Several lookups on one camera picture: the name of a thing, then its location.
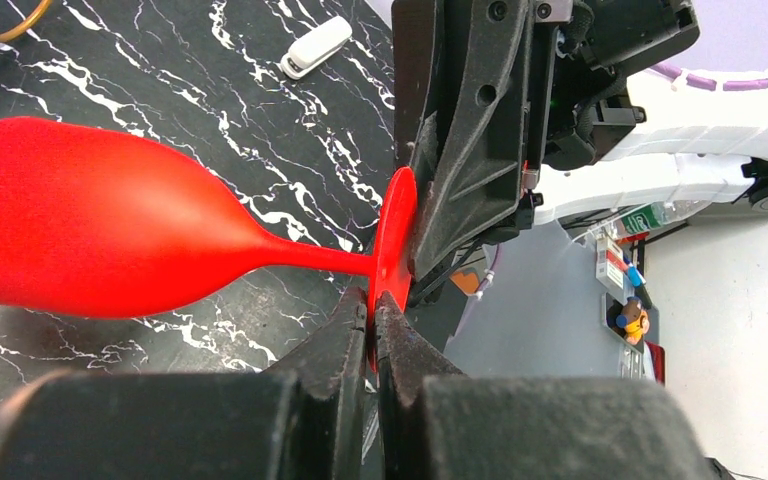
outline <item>water bottle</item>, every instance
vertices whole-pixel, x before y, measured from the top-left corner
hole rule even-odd
[[[606,226],[606,230],[614,240],[619,240],[686,220],[710,204],[711,202],[707,200],[652,203],[617,218]]]

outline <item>toy figurine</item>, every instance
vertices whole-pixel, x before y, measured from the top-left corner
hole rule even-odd
[[[643,302],[637,297],[629,297],[628,303],[617,316],[617,327],[623,330],[623,338],[637,345],[643,335],[649,333],[649,314],[643,308]]]

